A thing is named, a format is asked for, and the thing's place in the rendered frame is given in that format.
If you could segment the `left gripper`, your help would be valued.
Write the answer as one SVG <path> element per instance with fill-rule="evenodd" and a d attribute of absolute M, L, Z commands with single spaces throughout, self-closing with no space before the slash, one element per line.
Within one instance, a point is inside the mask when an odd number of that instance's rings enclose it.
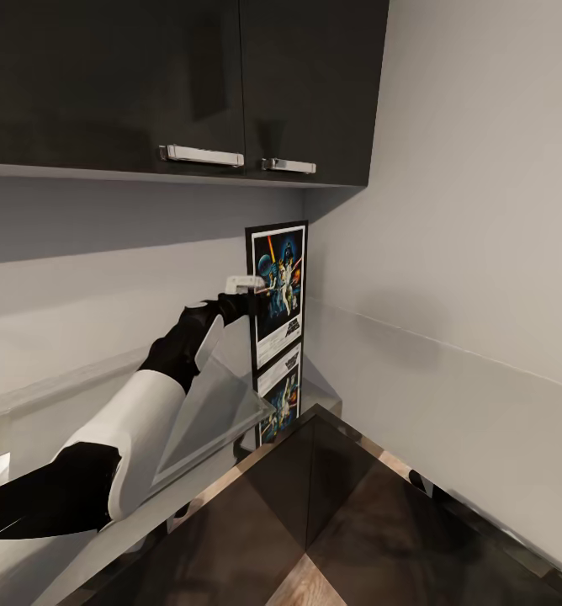
<path fill-rule="evenodd" d="M 242 293 L 228 295 L 225 292 L 218 294 L 219 300 L 227 300 L 234 307 L 235 317 L 238 320 L 241 316 L 257 316 L 263 309 L 267 309 L 273 301 L 273 295 L 267 295 L 260 298 L 258 294 Z"/>

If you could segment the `poster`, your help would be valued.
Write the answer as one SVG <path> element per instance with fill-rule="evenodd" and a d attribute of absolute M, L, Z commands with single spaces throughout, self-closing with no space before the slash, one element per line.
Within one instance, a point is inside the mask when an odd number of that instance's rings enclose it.
<path fill-rule="evenodd" d="M 267 309 L 249 316 L 252 377 L 297 343 L 305 330 L 308 223 L 293 221 L 246 227 L 247 275 L 260 276 L 263 288 L 247 288 L 261 297 L 273 295 Z"/>

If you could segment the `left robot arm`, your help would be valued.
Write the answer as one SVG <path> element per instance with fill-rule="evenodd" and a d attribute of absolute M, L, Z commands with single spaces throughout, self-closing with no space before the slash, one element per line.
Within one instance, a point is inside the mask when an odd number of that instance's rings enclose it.
<path fill-rule="evenodd" d="M 51 463 L 0 486 L 0 606 L 31 606 L 87 544 L 130 517 L 150 491 L 194 377 L 226 325 L 273 295 L 254 275 L 228 275 L 218 300 L 186 305 L 126 385 Z"/>

